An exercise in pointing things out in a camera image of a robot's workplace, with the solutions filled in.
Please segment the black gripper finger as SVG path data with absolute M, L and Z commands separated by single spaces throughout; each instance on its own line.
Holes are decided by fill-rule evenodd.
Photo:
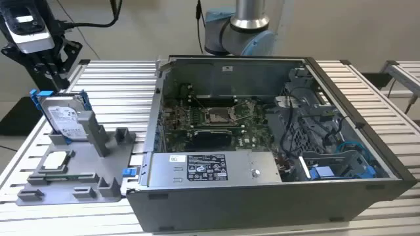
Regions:
M 78 53 L 82 49 L 81 43 L 62 39 L 59 47 L 53 49 L 53 74 L 51 80 L 57 89 L 66 89 L 69 86 L 67 72 L 74 64 Z
M 39 53 L 25 54 L 11 43 L 2 47 L 1 53 L 25 68 L 38 90 L 54 90 L 51 79 L 45 76 L 45 64 Z

